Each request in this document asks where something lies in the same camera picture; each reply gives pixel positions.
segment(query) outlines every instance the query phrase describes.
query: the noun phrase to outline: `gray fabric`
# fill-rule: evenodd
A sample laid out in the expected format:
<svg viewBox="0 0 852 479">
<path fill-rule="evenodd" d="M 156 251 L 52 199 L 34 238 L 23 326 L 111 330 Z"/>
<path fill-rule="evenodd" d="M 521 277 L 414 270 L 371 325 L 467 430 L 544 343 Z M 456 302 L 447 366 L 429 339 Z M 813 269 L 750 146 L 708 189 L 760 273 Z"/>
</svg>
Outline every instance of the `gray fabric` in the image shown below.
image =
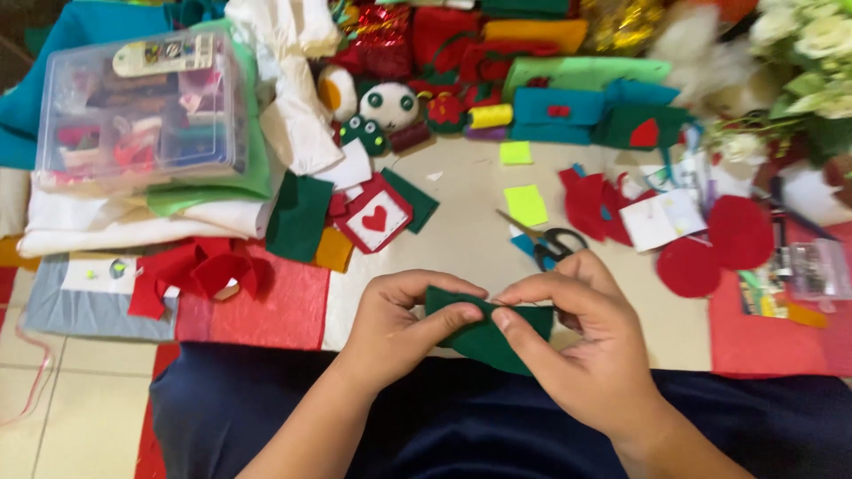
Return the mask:
<svg viewBox="0 0 852 479">
<path fill-rule="evenodd" d="M 175 339 L 176 297 L 165 299 L 166 312 L 159 321 L 130 316 L 129 295 L 62 290 L 67 269 L 67 254 L 42 258 L 21 328 L 96 338 Z"/>
</svg>

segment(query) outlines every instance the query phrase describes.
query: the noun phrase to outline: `black scissors handle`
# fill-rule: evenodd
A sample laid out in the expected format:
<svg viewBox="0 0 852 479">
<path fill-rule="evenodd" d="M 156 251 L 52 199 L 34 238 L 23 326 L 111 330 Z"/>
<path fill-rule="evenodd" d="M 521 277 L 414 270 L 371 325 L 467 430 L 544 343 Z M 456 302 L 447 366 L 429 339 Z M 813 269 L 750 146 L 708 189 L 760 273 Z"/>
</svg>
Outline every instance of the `black scissors handle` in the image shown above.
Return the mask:
<svg viewBox="0 0 852 479">
<path fill-rule="evenodd" d="M 542 234 L 542 237 L 545 241 L 547 241 L 547 244 L 550 245 L 550 247 L 537 244 L 532 249 L 532 257 L 535 258 L 538 269 L 542 272 L 547 271 L 547 268 L 544 266 L 545 259 L 550 259 L 554 263 L 558 263 L 578 251 L 569 248 L 565 245 L 565 243 L 562 243 L 559 240 L 559 238 L 563 235 L 575 238 L 582 246 L 581 249 L 589 247 L 589 243 L 586 242 L 585 238 L 580 236 L 580 234 L 576 231 L 565 228 L 548 229 Z"/>
</svg>

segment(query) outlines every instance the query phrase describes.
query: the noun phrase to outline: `gold tinsel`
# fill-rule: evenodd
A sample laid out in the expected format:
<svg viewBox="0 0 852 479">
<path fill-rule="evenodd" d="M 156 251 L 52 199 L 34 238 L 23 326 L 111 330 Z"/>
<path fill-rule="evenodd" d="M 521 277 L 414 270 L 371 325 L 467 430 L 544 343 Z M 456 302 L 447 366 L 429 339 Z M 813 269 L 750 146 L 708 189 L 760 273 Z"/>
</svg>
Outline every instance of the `gold tinsel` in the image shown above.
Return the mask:
<svg viewBox="0 0 852 479">
<path fill-rule="evenodd" d="M 589 22 L 583 48 L 588 55 L 637 56 L 664 12 L 662 0 L 582 0 L 580 14 Z"/>
</svg>

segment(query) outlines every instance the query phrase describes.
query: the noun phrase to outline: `scissors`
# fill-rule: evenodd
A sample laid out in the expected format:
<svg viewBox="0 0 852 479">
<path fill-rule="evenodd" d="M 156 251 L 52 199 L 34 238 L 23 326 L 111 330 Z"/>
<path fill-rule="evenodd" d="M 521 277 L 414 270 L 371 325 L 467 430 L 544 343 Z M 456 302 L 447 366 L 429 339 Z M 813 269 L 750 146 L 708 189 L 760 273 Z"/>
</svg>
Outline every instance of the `scissors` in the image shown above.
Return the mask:
<svg viewBox="0 0 852 479">
<path fill-rule="evenodd" d="M 558 263 L 575 252 L 589 247 L 589 243 L 579 233 L 571 229 L 551 228 L 546 231 L 537 231 L 524 226 L 521 222 L 500 210 L 497 210 L 497 214 L 502 216 L 507 222 L 515 225 L 526 236 L 529 236 L 531 240 L 537 243 L 532 249 L 532 258 L 538 265 L 538 269 L 542 272 L 547 271 L 547 268 L 544 266 L 545 260 L 550 259 L 554 263 Z M 571 248 L 565 245 L 561 240 L 564 236 L 576 239 L 580 247 Z"/>
</svg>

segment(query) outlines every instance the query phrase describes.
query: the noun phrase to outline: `yellow thread spool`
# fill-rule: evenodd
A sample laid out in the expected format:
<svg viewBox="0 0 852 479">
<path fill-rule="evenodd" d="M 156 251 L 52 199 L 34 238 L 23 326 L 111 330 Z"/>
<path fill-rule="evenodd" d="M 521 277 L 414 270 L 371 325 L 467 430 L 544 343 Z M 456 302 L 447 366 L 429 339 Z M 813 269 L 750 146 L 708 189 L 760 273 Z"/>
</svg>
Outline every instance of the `yellow thread spool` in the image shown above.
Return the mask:
<svg viewBox="0 0 852 479">
<path fill-rule="evenodd" d="M 512 123 L 512 106 L 509 103 L 492 107 L 470 108 L 470 128 L 492 128 Z"/>
</svg>

